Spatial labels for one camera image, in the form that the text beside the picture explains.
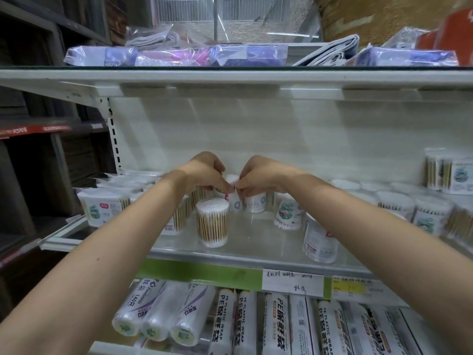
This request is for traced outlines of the clear plastic wrapped packet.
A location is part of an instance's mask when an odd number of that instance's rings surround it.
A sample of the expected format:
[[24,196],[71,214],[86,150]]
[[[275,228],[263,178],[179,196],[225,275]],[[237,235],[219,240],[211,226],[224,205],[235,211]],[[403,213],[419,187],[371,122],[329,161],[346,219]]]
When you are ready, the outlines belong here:
[[416,48],[418,38],[429,31],[414,27],[404,27],[387,40],[381,47],[391,49],[408,49]]

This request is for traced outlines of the purple plastic wrapped packet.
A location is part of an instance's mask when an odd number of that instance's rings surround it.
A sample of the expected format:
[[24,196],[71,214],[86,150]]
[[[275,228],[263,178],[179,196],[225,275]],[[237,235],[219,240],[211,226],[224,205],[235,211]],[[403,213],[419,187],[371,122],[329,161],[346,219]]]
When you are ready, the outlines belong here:
[[208,67],[284,67],[287,44],[219,44],[210,48]]
[[63,61],[77,67],[132,67],[138,54],[135,48],[76,46],[67,50]]
[[455,51],[367,47],[346,62],[359,67],[458,67]]

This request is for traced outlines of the white label cotton swab tub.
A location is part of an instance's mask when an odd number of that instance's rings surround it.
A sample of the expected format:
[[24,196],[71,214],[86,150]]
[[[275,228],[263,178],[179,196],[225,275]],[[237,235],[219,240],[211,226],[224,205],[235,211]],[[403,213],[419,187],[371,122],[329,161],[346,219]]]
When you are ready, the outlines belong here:
[[242,201],[238,190],[235,187],[235,183],[240,179],[240,177],[235,174],[226,174],[224,179],[234,187],[232,193],[225,193],[225,200],[229,203],[229,210],[231,212],[239,212],[242,209]]
[[266,192],[243,197],[243,211],[247,213],[263,213],[266,210]]
[[314,262],[332,264],[338,256],[340,242],[311,215],[306,215],[304,253]]

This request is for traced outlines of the green shelf label strip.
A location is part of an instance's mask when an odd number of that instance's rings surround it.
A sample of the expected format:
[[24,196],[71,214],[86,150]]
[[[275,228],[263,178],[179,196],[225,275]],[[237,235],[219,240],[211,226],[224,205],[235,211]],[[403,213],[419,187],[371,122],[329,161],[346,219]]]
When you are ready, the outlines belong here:
[[[262,291],[263,269],[148,258],[139,268],[135,278],[153,278],[222,288]],[[331,298],[330,291],[331,278],[324,276],[324,298],[321,299],[329,300]]]

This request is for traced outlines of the red cardboard box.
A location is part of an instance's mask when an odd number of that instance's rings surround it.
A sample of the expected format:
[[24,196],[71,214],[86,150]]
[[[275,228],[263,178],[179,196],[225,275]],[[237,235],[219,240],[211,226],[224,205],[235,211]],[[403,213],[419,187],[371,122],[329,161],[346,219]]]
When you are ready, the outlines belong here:
[[454,51],[460,65],[473,65],[473,7],[450,14],[438,29],[419,36],[415,48]]

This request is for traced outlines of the red shelf price strip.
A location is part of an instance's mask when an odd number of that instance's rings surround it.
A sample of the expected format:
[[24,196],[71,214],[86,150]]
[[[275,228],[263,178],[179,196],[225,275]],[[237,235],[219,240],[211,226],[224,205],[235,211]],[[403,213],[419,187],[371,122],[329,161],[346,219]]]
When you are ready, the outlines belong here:
[[21,125],[12,126],[7,128],[0,128],[0,140],[8,139],[16,136],[41,134],[41,133],[54,133],[61,131],[71,131],[72,128],[66,124],[33,124],[33,125]]

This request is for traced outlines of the cluster of cotton swab containers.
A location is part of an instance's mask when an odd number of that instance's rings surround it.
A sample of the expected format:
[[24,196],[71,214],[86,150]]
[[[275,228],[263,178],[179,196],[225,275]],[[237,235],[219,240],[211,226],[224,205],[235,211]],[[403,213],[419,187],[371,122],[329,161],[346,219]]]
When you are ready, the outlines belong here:
[[426,148],[423,185],[332,179],[473,256],[473,147]]
[[[107,173],[106,178],[96,178],[94,187],[75,188],[89,225],[97,228],[106,224],[150,190],[163,174],[161,171],[125,170],[118,174]],[[198,201],[205,195],[201,188],[185,195],[161,234],[175,236],[181,233]]]

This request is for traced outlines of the pink plastic wrapped packet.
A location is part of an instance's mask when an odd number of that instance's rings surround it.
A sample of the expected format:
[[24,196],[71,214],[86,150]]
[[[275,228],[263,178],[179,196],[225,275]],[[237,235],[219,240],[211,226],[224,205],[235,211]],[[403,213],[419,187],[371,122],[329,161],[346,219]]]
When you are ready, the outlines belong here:
[[136,67],[204,67],[210,48],[140,51]]

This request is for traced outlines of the person's right hand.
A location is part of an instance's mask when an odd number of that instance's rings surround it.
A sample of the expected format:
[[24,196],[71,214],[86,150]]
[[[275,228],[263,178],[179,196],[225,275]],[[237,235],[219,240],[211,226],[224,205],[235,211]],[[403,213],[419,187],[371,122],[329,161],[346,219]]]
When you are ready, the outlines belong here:
[[288,193],[291,179],[301,174],[295,167],[261,155],[251,157],[243,169],[261,169],[266,177],[267,192]]

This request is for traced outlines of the white metal shelf board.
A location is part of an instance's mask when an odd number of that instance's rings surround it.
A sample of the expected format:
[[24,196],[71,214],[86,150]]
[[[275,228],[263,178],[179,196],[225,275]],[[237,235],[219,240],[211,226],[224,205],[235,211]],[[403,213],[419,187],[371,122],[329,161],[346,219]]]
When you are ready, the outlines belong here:
[[473,69],[4,67],[0,87],[91,107],[146,97],[473,103]]

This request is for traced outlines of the grey folded cloth in bag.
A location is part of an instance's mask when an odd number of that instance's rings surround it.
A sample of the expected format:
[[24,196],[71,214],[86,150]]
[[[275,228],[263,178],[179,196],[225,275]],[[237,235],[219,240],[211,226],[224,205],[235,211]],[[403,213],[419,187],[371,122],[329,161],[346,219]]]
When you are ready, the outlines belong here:
[[156,29],[126,27],[125,47],[140,50],[179,48],[180,36],[173,24],[160,25]]
[[358,34],[326,42],[323,47],[295,62],[293,67],[331,67],[343,66],[358,53],[360,37]]

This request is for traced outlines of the white slotted shelf upright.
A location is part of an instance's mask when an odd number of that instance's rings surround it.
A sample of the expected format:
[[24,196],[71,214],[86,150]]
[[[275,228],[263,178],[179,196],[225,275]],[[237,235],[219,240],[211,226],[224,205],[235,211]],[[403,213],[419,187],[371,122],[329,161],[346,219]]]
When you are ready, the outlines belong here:
[[98,106],[98,110],[101,113],[103,119],[105,120],[108,130],[109,136],[112,145],[112,153],[115,160],[115,168],[118,174],[122,174],[122,166],[121,166],[121,158],[119,152],[119,143],[117,140],[117,131],[115,127],[115,119],[113,110],[111,107],[110,99],[108,97],[97,97],[96,103]]

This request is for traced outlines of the clear plastic bag roll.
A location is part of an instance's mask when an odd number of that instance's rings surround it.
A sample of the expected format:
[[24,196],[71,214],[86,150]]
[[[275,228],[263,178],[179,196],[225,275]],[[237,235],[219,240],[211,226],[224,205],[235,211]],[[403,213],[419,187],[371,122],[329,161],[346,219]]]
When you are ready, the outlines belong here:
[[178,281],[167,281],[164,284],[142,324],[141,333],[146,338],[160,342],[169,337],[189,286],[190,283]]
[[216,287],[213,285],[190,284],[170,329],[170,336],[177,344],[186,347],[198,344],[215,293]]
[[119,334],[133,337],[139,334],[145,316],[151,309],[165,281],[143,278],[133,283],[130,293],[112,319]]

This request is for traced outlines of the person's left forearm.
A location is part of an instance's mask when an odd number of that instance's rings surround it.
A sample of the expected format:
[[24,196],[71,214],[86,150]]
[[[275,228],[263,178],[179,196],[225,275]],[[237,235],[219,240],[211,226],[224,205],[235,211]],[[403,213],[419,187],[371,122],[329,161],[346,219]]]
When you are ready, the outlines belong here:
[[169,172],[65,256],[0,323],[0,355],[85,355],[187,192]]

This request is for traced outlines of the green label cotton swab tub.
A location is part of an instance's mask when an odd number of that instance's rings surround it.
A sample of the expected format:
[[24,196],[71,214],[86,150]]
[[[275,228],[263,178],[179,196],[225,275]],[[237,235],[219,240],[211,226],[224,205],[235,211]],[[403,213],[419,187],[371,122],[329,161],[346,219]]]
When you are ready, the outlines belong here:
[[305,210],[294,200],[283,199],[273,221],[285,231],[296,231],[302,227]]

